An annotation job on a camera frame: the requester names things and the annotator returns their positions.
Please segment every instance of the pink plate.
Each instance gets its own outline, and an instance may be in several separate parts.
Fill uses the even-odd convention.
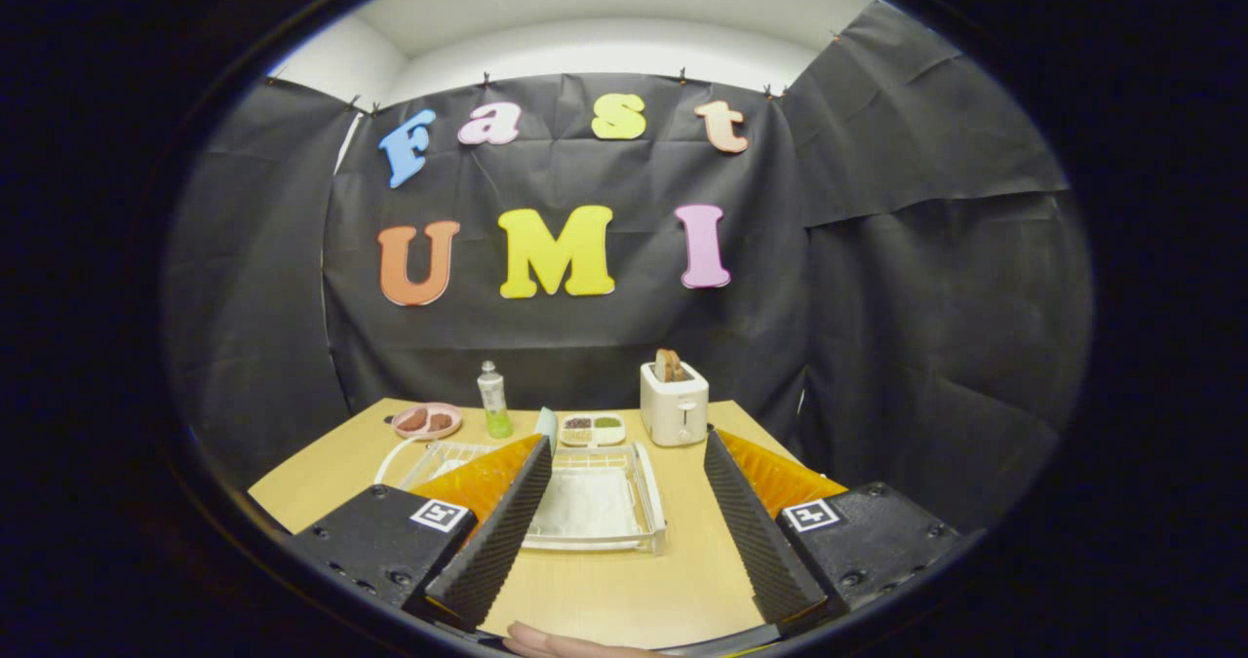
[[[428,417],[424,418],[424,426],[409,432],[399,431],[398,427],[401,427],[402,423],[406,422],[408,417],[411,417],[411,415],[414,415],[416,411],[419,410],[421,407],[424,407],[426,410],[429,411]],[[433,423],[433,415],[449,416],[451,426],[441,431],[431,432],[429,425]],[[459,430],[459,425],[462,423],[463,423],[463,415],[459,412],[459,408],[456,407],[454,405],[447,405],[446,402],[428,402],[424,405],[411,407],[408,410],[402,410],[402,412],[394,415],[394,418],[391,420],[391,428],[393,428],[394,433],[397,433],[403,438],[416,438],[421,441],[428,441],[456,433]]]

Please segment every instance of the plastic bottle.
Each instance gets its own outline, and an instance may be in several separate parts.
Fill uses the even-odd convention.
[[[485,406],[485,431],[494,438],[512,436],[512,418],[507,415],[507,398],[503,396],[503,376],[494,371],[494,361],[480,365],[480,401]]]

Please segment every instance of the letter m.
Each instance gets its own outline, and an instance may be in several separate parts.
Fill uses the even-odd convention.
[[[503,297],[533,297],[538,286],[529,278],[529,266],[542,281],[547,295],[554,295],[572,265],[568,295],[607,295],[615,281],[607,275],[607,223],[609,207],[585,205],[568,217],[559,238],[547,230],[535,210],[512,210],[498,217],[507,230],[507,282],[499,287]]]

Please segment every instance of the foam letter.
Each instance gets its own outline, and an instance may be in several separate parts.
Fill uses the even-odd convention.
[[[724,211],[714,205],[685,205],[676,207],[676,215],[685,225],[685,246],[689,250],[689,270],[680,276],[685,287],[724,287],[733,278],[719,261],[719,235],[715,225]]]
[[[391,162],[391,187],[401,186],[424,167],[424,156],[417,156],[412,151],[424,151],[429,147],[429,132],[424,125],[432,124],[437,117],[433,110],[421,110],[377,145],[386,151]]]
[[[468,116],[472,121],[459,130],[462,144],[507,144],[520,135],[520,106],[514,102],[482,105]]]
[[[636,139],[645,131],[645,102],[638,95],[609,92],[594,102],[589,126],[598,139]]]
[[[733,134],[733,122],[744,122],[745,116],[736,110],[729,110],[728,102],[716,100],[699,105],[694,107],[694,115],[705,117],[706,139],[710,140],[711,146],[715,149],[730,154],[740,154],[749,146],[750,141],[748,139]]]
[[[568,295],[607,295],[615,281],[607,275],[607,223],[610,207],[585,205],[568,217],[555,241],[535,210],[512,210],[498,217],[507,230],[507,282],[498,288],[503,297],[533,297],[538,286],[529,278],[529,265],[547,295],[559,290],[568,263],[572,277],[564,285]]]
[[[459,222],[424,227],[429,237],[429,277],[422,283],[407,280],[407,247],[416,233],[416,227],[388,227],[377,235],[382,245],[382,295],[394,305],[428,305],[442,297],[451,280],[451,237],[459,233]]]

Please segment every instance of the wooden table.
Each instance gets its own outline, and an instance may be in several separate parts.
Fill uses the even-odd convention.
[[[384,418],[413,405],[377,402],[281,463],[248,492],[288,531],[302,531],[373,483],[379,463],[401,441]],[[533,433],[538,415],[512,412],[512,437],[494,439],[485,433],[482,410],[462,410],[463,426],[447,441],[509,443]],[[615,412],[626,428],[624,443],[641,442],[650,454],[668,521],[663,556],[522,549],[480,629],[507,636],[508,624],[519,619],[607,644],[661,648],[764,623],[703,471],[705,442],[663,448],[650,441],[636,410]],[[713,402],[708,418],[716,428],[794,459],[735,402]],[[426,447],[406,446],[383,482],[397,484]]]

